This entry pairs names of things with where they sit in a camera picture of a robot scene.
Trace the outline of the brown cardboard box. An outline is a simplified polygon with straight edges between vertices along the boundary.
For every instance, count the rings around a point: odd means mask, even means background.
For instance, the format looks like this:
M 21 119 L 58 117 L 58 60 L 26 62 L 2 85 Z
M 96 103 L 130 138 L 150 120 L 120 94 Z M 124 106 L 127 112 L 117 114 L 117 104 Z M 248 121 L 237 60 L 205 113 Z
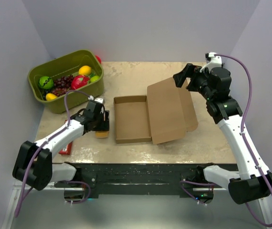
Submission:
M 114 97 L 117 144 L 166 143 L 184 138 L 198 127 L 188 83 L 176 87 L 168 78 L 147 87 L 146 95 Z

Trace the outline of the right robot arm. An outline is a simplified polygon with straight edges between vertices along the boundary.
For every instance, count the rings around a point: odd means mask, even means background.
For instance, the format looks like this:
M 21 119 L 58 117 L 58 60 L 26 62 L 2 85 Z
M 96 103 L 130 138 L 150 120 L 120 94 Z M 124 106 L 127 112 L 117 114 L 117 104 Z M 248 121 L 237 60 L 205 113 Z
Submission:
M 242 110 L 238 102 L 230 96 L 231 73 L 217 66 L 203 70 L 191 63 L 173 76 L 176 87 L 181 88 L 186 79 L 190 82 L 186 89 L 199 92 L 206 100 L 206 108 L 215 124 L 225 135 L 238 171 L 220 168 L 214 163 L 197 167 L 196 183 L 207 187 L 214 183 L 229 191 L 236 204 L 244 204 L 272 194 L 272 172 L 261 159 L 242 123 Z

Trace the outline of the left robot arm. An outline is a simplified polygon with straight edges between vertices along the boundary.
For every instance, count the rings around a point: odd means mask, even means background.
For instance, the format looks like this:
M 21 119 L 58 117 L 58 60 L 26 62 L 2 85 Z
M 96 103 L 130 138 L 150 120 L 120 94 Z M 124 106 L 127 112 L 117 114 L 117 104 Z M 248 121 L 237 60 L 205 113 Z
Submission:
M 72 115 L 58 130 L 36 142 L 25 141 L 13 168 L 12 176 L 36 190 L 50 182 L 66 181 L 71 187 L 82 182 L 82 175 L 69 163 L 53 164 L 53 158 L 69 143 L 90 131 L 109 131 L 109 111 L 104 99 L 90 100 L 86 108 Z

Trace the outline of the orange sponge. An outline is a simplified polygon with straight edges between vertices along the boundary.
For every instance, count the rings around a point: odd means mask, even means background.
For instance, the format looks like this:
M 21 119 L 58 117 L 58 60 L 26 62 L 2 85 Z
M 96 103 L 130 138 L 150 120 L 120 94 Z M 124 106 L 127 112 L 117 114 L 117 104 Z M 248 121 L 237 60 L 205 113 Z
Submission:
M 95 128 L 95 136 L 96 136 L 96 138 L 101 138 L 102 139 L 102 138 L 107 138 L 109 136 L 109 131 L 103 131 L 102 130 L 103 121 L 104 121 L 104 117 L 103 117 L 103 120 Z

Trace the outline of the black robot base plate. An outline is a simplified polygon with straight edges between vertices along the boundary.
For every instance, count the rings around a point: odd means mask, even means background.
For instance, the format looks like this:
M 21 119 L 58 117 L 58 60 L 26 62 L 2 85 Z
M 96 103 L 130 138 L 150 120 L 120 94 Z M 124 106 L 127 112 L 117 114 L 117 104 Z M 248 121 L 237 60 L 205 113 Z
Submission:
M 65 198 L 100 195 L 169 195 L 207 204 L 217 185 L 196 179 L 195 164 L 89 164 L 76 163 L 74 183 L 56 182 L 65 188 Z

